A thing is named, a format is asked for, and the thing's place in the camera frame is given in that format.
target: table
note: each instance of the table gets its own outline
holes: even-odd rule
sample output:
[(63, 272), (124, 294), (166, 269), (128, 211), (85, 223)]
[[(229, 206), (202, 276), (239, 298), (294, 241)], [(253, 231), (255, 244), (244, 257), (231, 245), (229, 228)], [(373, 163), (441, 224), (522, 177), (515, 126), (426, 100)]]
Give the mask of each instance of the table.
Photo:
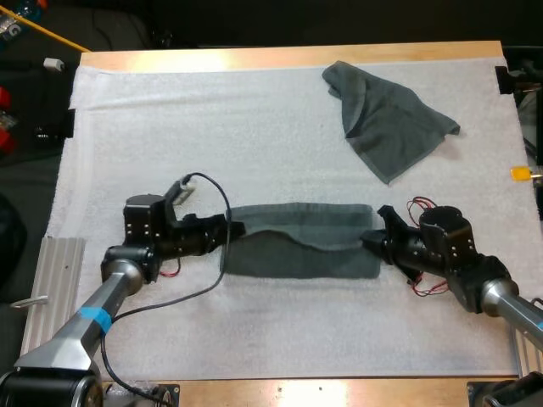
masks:
[[(84, 53), (81, 65), (127, 72), (210, 72), (350, 63), (502, 57), (501, 44), (428, 42), (328, 47)], [(460, 407), (466, 383), (512, 377), (181, 381), (184, 407)]]

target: red wire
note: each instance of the red wire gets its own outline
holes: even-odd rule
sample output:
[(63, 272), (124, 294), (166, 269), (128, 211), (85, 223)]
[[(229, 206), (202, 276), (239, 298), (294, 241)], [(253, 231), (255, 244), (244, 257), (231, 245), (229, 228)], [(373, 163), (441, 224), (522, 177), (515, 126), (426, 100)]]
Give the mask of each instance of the red wire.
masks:
[[(411, 218), (411, 221), (417, 226), (420, 226), (420, 225), (418, 224), (418, 222), (413, 217), (413, 214), (411, 213), (411, 209), (412, 209), (414, 204), (416, 204), (423, 211), (428, 210), (428, 209), (432, 209), (432, 208), (435, 208), (436, 206), (438, 206), (437, 203), (434, 202), (432, 199), (426, 198), (426, 197), (420, 197), (420, 196), (416, 196), (411, 201), (407, 202), (407, 205), (406, 205), (407, 213), (409, 214), (409, 217)], [(413, 290), (413, 292), (418, 297), (427, 297), (428, 295), (442, 294), (442, 293), (446, 293), (447, 291), (449, 291), (449, 286), (447, 285), (447, 280), (443, 280), (442, 282), (439, 282), (438, 284), (435, 284), (433, 287), (431, 287), (428, 290), (418, 290), (417, 285), (422, 280), (423, 280), (423, 274), (421, 274), (417, 278), (417, 280), (411, 284), (411, 289)]]
[(177, 259), (177, 270), (176, 271), (174, 271), (173, 273), (164, 273), (163, 271), (161, 271), (160, 275), (163, 276), (163, 277), (172, 278), (172, 277), (177, 276), (180, 271), (181, 271), (181, 260), (178, 258)]

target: folded gray towel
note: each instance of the folded gray towel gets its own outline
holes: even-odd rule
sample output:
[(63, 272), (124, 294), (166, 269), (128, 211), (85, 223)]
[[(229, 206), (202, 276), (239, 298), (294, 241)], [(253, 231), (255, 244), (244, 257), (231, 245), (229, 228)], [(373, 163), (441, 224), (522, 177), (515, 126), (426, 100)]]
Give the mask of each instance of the folded gray towel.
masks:
[(426, 157), (460, 126), (426, 106), (414, 91), (338, 61), (322, 73), (342, 101), (345, 138), (388, 184)]
[(286, 203), (232, 209), (245, 224), (226, 272), (270, 278), (375, 278), (380, 261), (361, 245), (372, 228), (367, 205)]

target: blue tape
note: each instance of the blue tape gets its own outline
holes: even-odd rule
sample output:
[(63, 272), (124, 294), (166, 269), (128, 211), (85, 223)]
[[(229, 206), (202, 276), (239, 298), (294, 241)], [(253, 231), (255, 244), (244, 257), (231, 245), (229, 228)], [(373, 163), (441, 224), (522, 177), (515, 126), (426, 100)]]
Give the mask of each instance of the blue tape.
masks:
[(104, 334), (111, 328), (111, 316), (103, 308), (83, 307), (79, 310), (79, 315), (88, 320), (97, 322)]

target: white towel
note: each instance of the white towel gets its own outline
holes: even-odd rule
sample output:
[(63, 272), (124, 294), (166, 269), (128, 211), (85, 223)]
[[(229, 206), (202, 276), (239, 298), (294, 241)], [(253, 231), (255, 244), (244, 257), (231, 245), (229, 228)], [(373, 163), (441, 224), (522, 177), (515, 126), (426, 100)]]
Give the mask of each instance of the white towel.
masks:
[[(462, 126), (389, 186), (345, 141), (341, 102), (328, 94), (323, 68), (134, 75), (81, 67), (75, 136), (64, 147), (48, 228), (87, 239), (77, 303), (100, 284), (106, 248), (123, 241), (125, 200), (164, 193), (196, 170), (216, 178), (232, 206), (391, 204), (404, 218), (415, 195), (456, 206), (472, 222), (478, 250), (497, 255), (525, 295), (540, 294), (534, 194), (509, 176), (526, 156), (513, 98), (496, 84), (494, 67), (504, 63), (360, 65)], [(201, 216), (223, 211), (203, 181), (182, 207)], [(179, 277), (144, 287), (122, 310), (207, 286), (219, 255), (184, 259)], [(126, 379), (515, 372), (504, 321), (466, 313), (450, 293), (416, 297), (387, 265), (377, 280), (354, 282), (227, 276), (201, 298), (120, 321), (107, 342)]]

